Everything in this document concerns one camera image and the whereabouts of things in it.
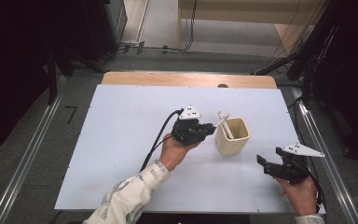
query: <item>shirt cuff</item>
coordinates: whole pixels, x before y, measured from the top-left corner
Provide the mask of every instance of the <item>shirt cuff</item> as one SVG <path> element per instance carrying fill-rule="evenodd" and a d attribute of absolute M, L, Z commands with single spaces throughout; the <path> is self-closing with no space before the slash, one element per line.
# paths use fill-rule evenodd
<path fill-rule="evenodd" d="M 324 224 L 324 219 L 318 214 L 295 217 L 296 224 Z"/>
<path fill-rule="evenodd" d="M 139 176 L 153 193 L 171 174 L 159 160 L 155 160 L 148 165 Z"/>

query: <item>finger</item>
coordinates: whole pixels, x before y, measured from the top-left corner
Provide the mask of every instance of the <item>finger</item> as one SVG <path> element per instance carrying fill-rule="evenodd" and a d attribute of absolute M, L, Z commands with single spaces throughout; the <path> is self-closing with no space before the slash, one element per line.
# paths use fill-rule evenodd
<path fill-rule="evenodd" d="M 164 139 L 171 137 L 170 133 L 165 134 Z"/>
<path fill-rule="evenodd" d="M 289 187 L 289 183 L 287 182 L 287 180 L 285 180 L 285 179 L 280 179 L 280 178 L 277 178 L 277 177 L 275 177 L 275 179 L 278 181 L 278 183 L 280 183 L 281 185 L 282 185 L 282 187 L 284 187 L 284 188 L 287 188 L 287 187 Z"/>
<path fill-rule="evenodd" d="M 188 145 L 186 146 L 187 150 L 190 150 L 190 149 L 193 149 L 194 147 L 197 147 L 201 144 L 201 142 L 198 142 L 198 143 L 194 143 L 194 144 L 191 144 L 191 145 Z"/>

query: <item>square cup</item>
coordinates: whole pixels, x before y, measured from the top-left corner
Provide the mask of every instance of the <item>square cup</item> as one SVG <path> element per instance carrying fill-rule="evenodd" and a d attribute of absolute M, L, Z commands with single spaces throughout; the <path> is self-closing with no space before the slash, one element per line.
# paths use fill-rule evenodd
<path fill-rule="evenodd" d="M 225 156 L 241 152 L 250 137 L 249 130 L 242 118 L 227 119 L 227 125 L 234 139 L 227 137 L 223 124 L 219 125 L 215 138 L 219 152 Z"/>

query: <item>hand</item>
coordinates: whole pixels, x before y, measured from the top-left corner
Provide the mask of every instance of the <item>hand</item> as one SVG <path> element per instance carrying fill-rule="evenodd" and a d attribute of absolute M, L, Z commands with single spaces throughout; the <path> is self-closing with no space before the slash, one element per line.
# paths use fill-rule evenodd
<path fill-rule="evenodd" d="M 302 217 L 316 213 L 317 189 L 310 177 L 297 185 L 291 185 L 286 180 L 275 178 L 283 187 L 282 194 L 286 194 L 297 215 Z"/>
<path fill-rule="evenodd" d="M 177 142 L 170 133 L 164 136 L 164 139 L 168 138 L 162 144 L 161 155 L 159 161 L 169 170 L 172 171 L 177 165 L 179 165 L 185 158 L 187 152 L 197 147 L 200 143 L 184 146 Z"/>

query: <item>white table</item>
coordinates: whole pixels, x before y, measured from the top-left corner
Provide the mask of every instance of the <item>white table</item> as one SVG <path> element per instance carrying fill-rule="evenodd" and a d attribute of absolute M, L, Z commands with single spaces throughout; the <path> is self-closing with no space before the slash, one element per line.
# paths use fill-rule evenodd
<path fill-rule="evenodd" d="M 192 150 L 146 207 L 167 213 L 287 213 L 281 187 L 256 162 L 256 154 L 282 163 L 275 147 L 297 141 L 279 90 L 100 85 L 92 99 L 55 205 L 93 210 L 118 181 L 136 175 L 164 120 L 192 104 L 201 123 L 222 110 L 244 118 L 251 137 L 243 151 L 222 156 L 214 135 Z M 172 118 L 165 133 L 172 130 Z M 150 161 L 158 158 L 157 149 Z"/>

